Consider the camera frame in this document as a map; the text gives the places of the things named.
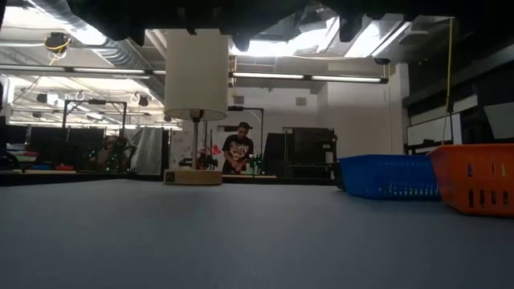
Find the graphic t-shirt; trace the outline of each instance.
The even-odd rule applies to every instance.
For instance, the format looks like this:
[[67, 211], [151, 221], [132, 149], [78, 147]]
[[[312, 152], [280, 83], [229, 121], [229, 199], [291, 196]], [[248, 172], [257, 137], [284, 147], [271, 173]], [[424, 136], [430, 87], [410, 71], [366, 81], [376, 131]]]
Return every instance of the graphic t-shirt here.
[[[228, 152], [234, 161], [241, 163], [248, 157], [248, 155], [254, 153], [254, 142], [247, 137], [239, 139], [237, 135], [232, 135], [227, 137], [222, 150], [223, 152]], [[225, 161], [223, 172], [230, 173], [233, 171], [235, 170], [230, 162]]]

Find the orange plastic basket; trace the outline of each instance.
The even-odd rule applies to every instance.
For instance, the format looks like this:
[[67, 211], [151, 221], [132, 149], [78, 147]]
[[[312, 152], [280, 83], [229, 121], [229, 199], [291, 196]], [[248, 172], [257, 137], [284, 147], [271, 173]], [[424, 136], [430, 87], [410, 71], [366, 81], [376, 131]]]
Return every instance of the orange plastic basket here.
[[465, 214], [514, 217], [514, 144], [446, 145], [429, 156], [444, 202]]

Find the person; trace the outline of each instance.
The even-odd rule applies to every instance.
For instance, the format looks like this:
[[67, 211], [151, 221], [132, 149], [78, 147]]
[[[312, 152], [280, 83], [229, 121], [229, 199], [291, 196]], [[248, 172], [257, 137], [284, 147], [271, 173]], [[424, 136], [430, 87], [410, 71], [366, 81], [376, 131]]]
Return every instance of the person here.
[[254, 142], [247, 137], [250, 125], [242, 122], [238, 126], [238, 134], [228, 136], [223, 144], [225, 164], [223, 173], [240, 173], [245, 170], [249, 155], [254, 153]]

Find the gray mat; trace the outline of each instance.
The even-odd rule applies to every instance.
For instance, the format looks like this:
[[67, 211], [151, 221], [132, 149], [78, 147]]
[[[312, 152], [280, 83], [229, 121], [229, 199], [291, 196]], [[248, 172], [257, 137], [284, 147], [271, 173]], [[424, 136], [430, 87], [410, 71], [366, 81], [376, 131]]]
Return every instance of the gray mat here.
[[0, 288], [512, 288], [514, 221], [332, 187], [0, 188]]

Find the ceiling pipe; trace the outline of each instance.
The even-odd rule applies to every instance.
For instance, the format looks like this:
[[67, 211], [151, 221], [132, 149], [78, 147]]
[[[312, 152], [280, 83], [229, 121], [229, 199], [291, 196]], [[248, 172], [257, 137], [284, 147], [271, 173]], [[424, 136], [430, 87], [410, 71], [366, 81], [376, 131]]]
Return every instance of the ceiling pipe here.
[[164, 49], [168, 49], [168, 41], [166, 41], [166, 37], [162, 34], [162, 32], [158, 29], [154, 29], [153, 33], [155, 33], [155, 35], [159, 38]]
[[[114, 42], [101, 34], [95, 27], [75, 16], [71, 12], [70, 6], [67, 4], [66, 0], [27, 1], [40, 12], [61, 22], [64, 29], [83, 44], [101, 44], [108, 48], [108, 50], [94, 50], [94, 52], [110, 62], [113, 66], [142, 69], [152, 67], [128, 40]], [[154, 95], [164, 100], [164, 84], [159, 79], [151, 77], [149, 79], [138, 79], [135, 81], [145, 85]]]
[[157, 51], [159, 51], [159, 54], [162, 56], [162, 58], [166, 59], [166, 50], [162, 46], [161, 41], [156, 37], [156, 35], [150, 30], [146, 30], [145, 35], [146, 37], [148, 37], [150, 42], [155, 46]]

